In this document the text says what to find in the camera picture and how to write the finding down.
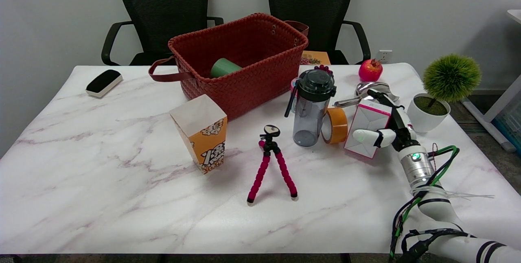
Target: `pink tripod leg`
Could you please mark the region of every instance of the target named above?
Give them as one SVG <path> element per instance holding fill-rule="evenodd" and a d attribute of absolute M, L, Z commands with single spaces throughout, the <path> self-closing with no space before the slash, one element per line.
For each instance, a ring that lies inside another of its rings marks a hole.
<path fill-rule="evenodd" d="M 257 172 L 257 176 L 255 176 L 255 182 L 253 182 L 252 189 L 248 194 L 248 199 L 246 200 L 248 203 L 253 203 L 255 200 L 255 196 L 261 187 L 262 179 L 264 178 L 264 174 L 266 173 L 266 169 L 268 169 L 269 164 L 269 156 L 262 157 L 262 163 L 259 167 L 259 171 Z"/>
<path fill-rule="evenodd" d="M 288 167 L 286 166 L 286 161 L 284 160 L 282 152 L 275 154 L 275 157 L 277 158 L 277 162 L 279 163 L 282 177 L 284 178 L 286 185 L 288 185 L 288 189 L 290 189 L 291 198 L 293 200 L 296 200 L 298 196 L 296 192 L 296 187 L 294 182 L 291 180 L 290 173 L 288 172 Z"/>

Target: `brown leather handle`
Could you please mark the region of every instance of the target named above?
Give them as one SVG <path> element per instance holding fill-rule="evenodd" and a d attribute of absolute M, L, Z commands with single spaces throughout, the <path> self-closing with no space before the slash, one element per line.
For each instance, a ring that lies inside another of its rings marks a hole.
<path fill-rule="evenodd" d="M 158 61 L 155 61 L 149 68 L 149 76 L 156 82 L 177 82 L 193 78 L 192 74 L 190 74 L 189 72 L 177 72 L 176 74 L 167 75 L 154 75 L 154 71 L 156 70 L 158 65 L 166 63 L 167 61 L 173 58 L 174 57 L 171 56 L 168 59 L 160 59 Z"/>
<path fill-rule="evenodd" d="M 297 21 L 287 20 L 285 22 L 288 23 L 291 27 L 294 27 L 295 29 L 297 29 L 300 33 L 302 33 L 304 36 L 307 37 L 307 34 L 309 33 L 309 26 L 307 26 L 304 23 L 297 22 Z"/>

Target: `red woven basket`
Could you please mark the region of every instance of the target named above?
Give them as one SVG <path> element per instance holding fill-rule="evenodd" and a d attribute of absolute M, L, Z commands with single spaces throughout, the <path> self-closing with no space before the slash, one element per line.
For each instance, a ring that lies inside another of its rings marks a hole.
<path fill-rule="evenodd" d="M 150 67 L 149 75 L 155 81 L 181 81 L 190 99 L 207 94 L 233 120 L 289 90 L 307 44 L 307 37 L 287 23 L 253 14 L 172 38 L 168 47 L 179 73 L 154 75 L 156 66 L 168 61 L 162 59 Z M 242 69 L 210 78 L 213 64 L 222 57 Z"/>

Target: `pomegranate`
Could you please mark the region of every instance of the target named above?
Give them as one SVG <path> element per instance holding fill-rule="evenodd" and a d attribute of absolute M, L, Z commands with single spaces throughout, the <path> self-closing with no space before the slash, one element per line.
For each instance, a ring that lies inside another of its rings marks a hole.
<path fill-rule="evenodd" d="M 376 59 L 368 59 L 364 61 L 359 69 L 360 80 L 362 81 L 378 81 L 383 72 L 382 64 Z"/>

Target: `marble tabletop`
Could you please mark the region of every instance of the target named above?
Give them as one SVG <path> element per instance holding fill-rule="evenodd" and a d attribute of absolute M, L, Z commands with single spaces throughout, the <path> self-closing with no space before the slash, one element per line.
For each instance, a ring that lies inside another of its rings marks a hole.
<path fill-rule="evenodd" d="M 74 68 L 0 160 L 1 253 L 388 251 L 393 216 L 411 198 L 392 148 L 373 160 L 323 141 L 301 148 L 292 141 L 292 118 L 283 117 L 284 94 L 229 122 L 225 162 L 203 175 L 168 114 L 187 101 L 180 84 L 156 83 L 146 67 L 111 68 L 123 82 L 101 99 L 84 89 L 108 67 Z M 357 66 L 331 69 L 334 100 L 351 97 Z M 422 92 L 409 64 L 385 65 L 381 81 L 406 107 Z M 291 200 L 272 159 L 250 207 L 266 124 L 281 128 L 277 142 L 299 200 Z M 428 149 L 433 142 L 461 148 L 441 179 L 445 189 L 495 195 L 451 199 L 465 229 L 521 248 L 521 197 L 454 119 L 419 141 Z M 405 228 L 428 219 L 417 209 L 409 217 Z"/>

